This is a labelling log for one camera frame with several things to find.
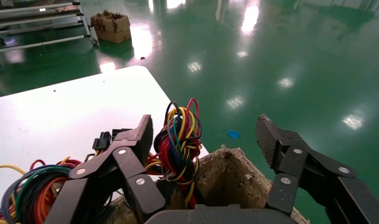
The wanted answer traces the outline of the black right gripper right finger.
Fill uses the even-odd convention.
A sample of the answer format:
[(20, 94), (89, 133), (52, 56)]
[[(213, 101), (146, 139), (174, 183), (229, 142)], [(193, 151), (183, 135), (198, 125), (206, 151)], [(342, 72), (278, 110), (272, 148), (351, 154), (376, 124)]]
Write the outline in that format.
[(333, 224), (379, 224), (379, 199), (353, 168), (313, 150), (298, 133), (276, 127), (265, 114), (257, 119), (256, 137), (275, 172), (268, 209), (290, 217), (301, 188), (325, 208)]

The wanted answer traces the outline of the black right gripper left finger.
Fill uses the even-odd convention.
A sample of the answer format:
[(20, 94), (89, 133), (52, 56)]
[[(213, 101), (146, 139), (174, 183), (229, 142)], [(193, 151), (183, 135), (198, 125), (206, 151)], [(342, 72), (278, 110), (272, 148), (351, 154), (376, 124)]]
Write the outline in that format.
[(150, 115), (134, 129), (102, 132), (92, 146), (99, 154), (70, 171), (45, 223), (90, 224), (119, 189), (141, 224), (164, 210), (166, 201), (144, 168), (152, 142)]

